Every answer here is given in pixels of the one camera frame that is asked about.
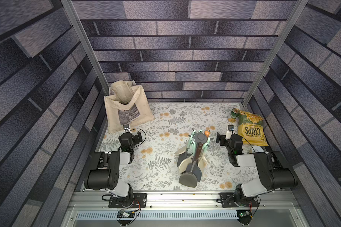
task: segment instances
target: metal vent grille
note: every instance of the metal vent grille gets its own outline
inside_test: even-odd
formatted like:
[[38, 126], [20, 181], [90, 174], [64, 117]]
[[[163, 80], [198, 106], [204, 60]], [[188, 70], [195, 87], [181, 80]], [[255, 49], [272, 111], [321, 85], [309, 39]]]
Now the metal vent grille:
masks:
[[[117, 211], [80, 211], [76, 220], [116, 220]], [[212, 210], [194, 210], [194, 211], [141, 211], [137, 220], [212, 220], [212, 219], [238, 219], [235, 210], [212, 211]]]

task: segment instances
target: green can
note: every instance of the green can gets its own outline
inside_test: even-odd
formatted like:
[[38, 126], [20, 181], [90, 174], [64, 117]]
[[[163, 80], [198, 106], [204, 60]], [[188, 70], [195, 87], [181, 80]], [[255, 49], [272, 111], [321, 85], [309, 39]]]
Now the green can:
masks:
[[240, 115], [240, 110], [238, 108], [234, 108], [231, 110], [230, 117], [232, 119], [236, 119]]

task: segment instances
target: cable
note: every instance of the cable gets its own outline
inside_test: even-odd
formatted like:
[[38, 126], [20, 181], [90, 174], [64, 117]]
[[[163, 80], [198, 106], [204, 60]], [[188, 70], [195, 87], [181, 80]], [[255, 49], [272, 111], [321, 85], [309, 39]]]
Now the cable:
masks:
[[251, 146], [251, 148], [254, 150], [254, 148], [253, 148], [253, 146], [251, 145], [251, 143], [247, 140], [247, 139], [245, 139], [244, 137], [242, 137], [244, 140], [246, 140], [246, 142], [248, 142], [249, 144], [250, 144], [250, 146]]
[[274, 177], [274, 171], [273, 171], [273, 166], [272, 164], [270, 163], [270, 160], [268, 158], [268, 155], [264, 152], [265, 156], [267, 157], [267, 160], [268, 160], [268, 163], [269, 163], [269, 166], [270, 166], [270, 169], [272, 169], [272, 175], [273, 175], [273, 182], [275, 183], [275, 177]]
[[137, 211], [133, 211], [134, 212], [134, 219], [133, 220], [131, 220], [131, 222], [129, 222], [128, 224], [125, 224], [125, 225], [123, 225], [123, 224], [120, 224], [120, 226], [127, 226], [127, 225], [130, 225], [133, 221], [135, 221], [135, 219], [140, 215], [140, 212], [141, 212], [141, 206], [140, 206], [140, 203], [139, 203], [139, 201], [137, 200], [137, 199], [135, 199], [137, 202], [138, 202], [138, 204], [139, 204], [139, 208], [138, 208], [138, 210], [137, 211], [139, 211], [139, 213], [138, 213], [138, 215], [137, 216], [135, 216], [135, 212], [137, 212]]
[[260, 198], [259, 196], [257, 196], [257, 198], [260, 199], [260, 200], [258, 201], [258, 202], [259, 202], [259, 205], [258, 205], [258, 207], [256, 208], [254, 214], [251, 215], [251, 220], [250, 220], [250, 222], [253, 220], [253, 218], [254, 218], [254, 216], [255, 216], [255, 214], [256, 214], [256, 212], [258, 211], [259, 206], [260, 206], [261, 198]]
[[224, 202], [226, 202], [227, 200], [231, 199], [234, 195], [235, 195], [235, 193], [232, 194], [231, 196], [229, 196], [229, 197], [226, 198], [226, 199], [216, 199], [216, 202], [218, 202], [218, 203], [224, 203]]
[[131, 149], [137, 148], [137, 147], [139, 147], [140, 145], [142, 145], [142, 143], [144, 143], [144, 141], [146, 140], [146, 133], [145, 133], [144, 130], [142, 130], [142, 129], [138, 129], [138, 130], [143, 131], [143, 133], [145, 134], [145, 138], [144, 138], [143, 142], [141, 142], [138, 146], [135, 146], [135, 147], [133, 147], [133, 148], [126, 149], [126, 150], [124, 150], [123, 152], [126, 152], [127, 150], [131, 150]]

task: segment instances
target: floral tablecloth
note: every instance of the floral tablecloth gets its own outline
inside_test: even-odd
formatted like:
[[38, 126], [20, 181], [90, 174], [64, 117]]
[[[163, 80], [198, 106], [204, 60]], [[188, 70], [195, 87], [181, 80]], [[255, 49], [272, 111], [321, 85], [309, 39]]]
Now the floral tablecloth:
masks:
[[[120, 179], [130, 183], [134, 190], [158, 191], [217, 191], [234, 190], [239, 183], [257, 177], [256, 168], [234, 167], [230, 164], [227, 149], [216, 141], [216, 133], [225, 134], [231, 123], [228, 116], [231, 109], [240, 108], [238, 103], [150, 103], [155, 120], [138, 125], [146, 132], [146, 140], [135, 148], [131, 164], [120, 166]], [[196, 188], [186, 187], [178, 182], [180, 173], [177, 155], [174, 152], [185, 145], [192, 129], [210, 130], [210, 147], [206, 153], [210, 164], [205, 164], [204, 176]], [[101, 143], [100, 152], [117, 150], [118, 137], [123, 131], [109, 134], [108, 130]], [[244, 144], [245, 153], [251, 146]]]

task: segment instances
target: spatula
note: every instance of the spatula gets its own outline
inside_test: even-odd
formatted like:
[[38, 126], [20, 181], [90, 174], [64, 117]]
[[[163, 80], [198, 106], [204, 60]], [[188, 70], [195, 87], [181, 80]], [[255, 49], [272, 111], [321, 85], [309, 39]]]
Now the spatula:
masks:
[[196, 165], [196, 162], [198, 160], [198, 158], [200, 157], [201, 154], [201, 150], [202, 150], [202, 143], [198, 143], [198, 146], [196, 148], [196, 155], [194, 157], [194, 161], [191, 167], [191, 171], [190, 172], [185, 172], [183, 173], [180, 177], [179, 177], [179, 183], [188, 186], [188, 187], [196, 187], [197, 186], [197, 177], [192, 173], [193, 168]]

